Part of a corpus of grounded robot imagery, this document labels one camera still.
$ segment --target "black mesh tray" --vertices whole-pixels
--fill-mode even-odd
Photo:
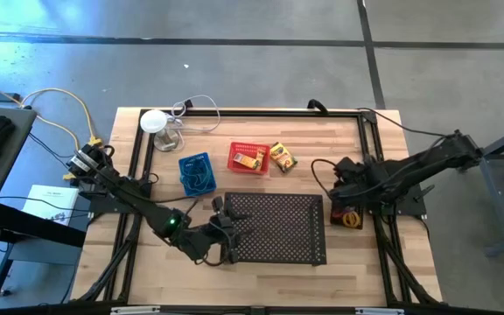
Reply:
[[[249,216],[234,222],[238,262],[326,264],[322,196],[226,192],[225,206]]]

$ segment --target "wooden table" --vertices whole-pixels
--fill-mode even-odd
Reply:
[[[115,147],[115,168],[126,174],[130,164],[140,108],[119,108],[110,144]],[[400,122],[398,111],[382,113]],[[205,127],[216,117],[187,117],[187,126]],[[386,159],[408,156],[403,131],[384,119],[378,120],[381,145]],[[137,174],[141,174],[144,146]],[[158,174],[153,199],[184,195],[179,181],[178,160],[207,152],[212,160],[217,190],[202,198],[192,211],[194,224],[207,222],[212,214],[211,200],[225,192],[316,193],[323,194],[310,170],[314,158],[333,162],[348,156],[361,160],[360,139],[354,119],[309,117],[223,117],[211,133],[187,131],[185,148],[180,152],[155,150],[151,171]],[[298,165],[282,174],[274,163],[265,176],[239,174],[227,169],[231,142],[273,144],[281,142],[297,158]],[[335,180],[329,165],[317,165],[317,174],[326,187]],[[169,204],[186,209],[191,201]],[[212,268],[196,266],[176,248],[160,241],[143,223],[136,252],[136,262],[129,303],[154,305],[271,305],[271,306],[383,306],[386,304],[377,255],[375,231],[370,216],[365,227],[352,230],[331,226],[330,201],[325,196],[325,244],[327,265],[312,267],[299,264],[238,262]],[[87,231],[80,257],[72,298],[82,295],[101,274],[109,261],[118,215],[104,214]],[[440,300],[440,290],[431,248],[422,223],[400,217],[398,227],[404,259],[427,291]],[[390,263],[395,294],[400,297],[398,277]],[[119,268],[115,291],[120,289],[123,263]]]

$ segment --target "red plastic basket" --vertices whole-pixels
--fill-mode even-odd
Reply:
[[[262,166],[259,170],[252,170],[240,163],[233,161],[236,153],[244,154],[251,158],[256,158],[258,149],[264,148],[266,154],[263,156]],[[250,174],[265,174],[270,169],[270,147],[265,144],[254,143],[231,143],[231,149],[228,152],[227,168],[233,172],[245,172]]]

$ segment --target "concrete floor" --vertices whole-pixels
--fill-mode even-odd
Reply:
[[[365,3],[374,40],[504,42],[504,1]],[[0,32],[363,39],[354,0],[1,0]],[[375,57],[386,107],[399,109],[404,124],[444,133],[461,129],[484,146],[504,134],[504,50],[376,49]],[[197,94],[211,95],[222,107],[303,108],[311,98],[328,108],[375,107],[365,48],[0,43],[0,88],[26,95],[47,87],[69,89],[85,100],[105,139],[119,106],[165,106]],[[35,108],[88,139],[73,100],[45,94]],[[49,126],[36,123],[33,133],[58,152],[73,147],[67,135]],[[432,141],[406,137],[411,153]],[[47,162],[33,171],[31,161],[40,156]],[[27,143],[3,193],[26,195],[32,184],[63,186],[62,173],[47,153]],[[436,185],[425,202],[444,300],[504,311],[504,255],[483,255],[501,235],[481,174],[445,171],[428,182]],[[0,307],[57,303],[73,272],[19,263],[5,284],[16,293],[1,297]]]

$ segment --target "blue basket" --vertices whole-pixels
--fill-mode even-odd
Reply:
[[[184,185],[186,196],[200,196],[217,188],[214,169],[207,153],[184,157],[178,161],[180,182]]]

